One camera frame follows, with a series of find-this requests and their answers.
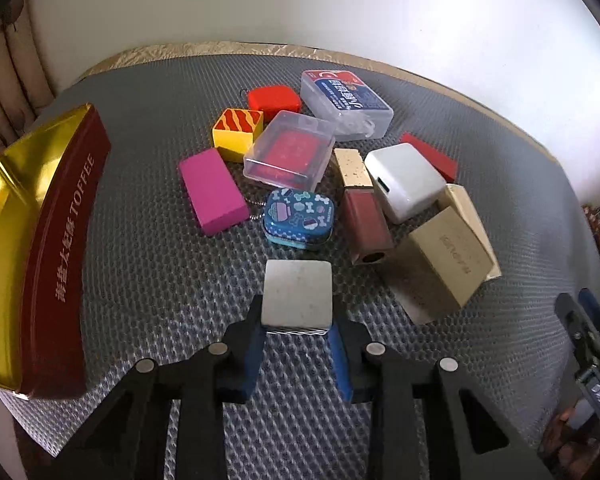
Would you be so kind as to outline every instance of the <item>gray textured mat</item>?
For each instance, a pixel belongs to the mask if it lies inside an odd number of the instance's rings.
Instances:
[[[351,142],[363,154],[416,132],[459,163],[504,276],[467,307],[429,326],[411,325],[373,269],[350,266],[342,226],[318,253],[268,243],[257,222],[204,237],[176,165],[210,146],[240,90],[288,84],[302,70],[338,65],[261,56],[167,60],[90,76],[65,91],[39,121],[93,102],[112,150],[98,187],[84,259],[82,338],[91,390],[83,398],[29,402],[0,394],[11,413],[55,454],[117,380],[142,357],[189,357],[217,340],[262,290],[268,258],[333,264],[334,291],[373,338],[419,360],[454,355],[531,443],[557,402],[569,345],[553,314],[560,292],[592,288],[600,261],[576,197],[557,164],[480,112],[429,89],[354,69],[395,110],[384,139]],[[231,165],[243,193],[264,197]],[[318,186],[333,195],[333,175]],[[400,239],[434,212],[394,229]],[[362,478],[368,406],[338,396],[320,337],[270,335],[256,393],[227,405],[230,477]],[[177,406],[166,476],[173,478]]]

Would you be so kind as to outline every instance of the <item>plastic container with label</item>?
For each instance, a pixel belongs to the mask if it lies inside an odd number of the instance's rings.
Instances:
[[[329,163],[334,124],[282,110],[244,155],[244,176],[275,187],[313,191]]]
[[[300,97],[312,113],[336,125],[336,140],[379,139],[394,111],[348,70],[306,70]]]

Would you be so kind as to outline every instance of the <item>yellow cube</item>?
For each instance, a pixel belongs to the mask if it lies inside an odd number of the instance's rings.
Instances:
[[[242,162],[244,154],[262,133],[264,113],[227,108],[214,125],[214,146],[227,162]]]

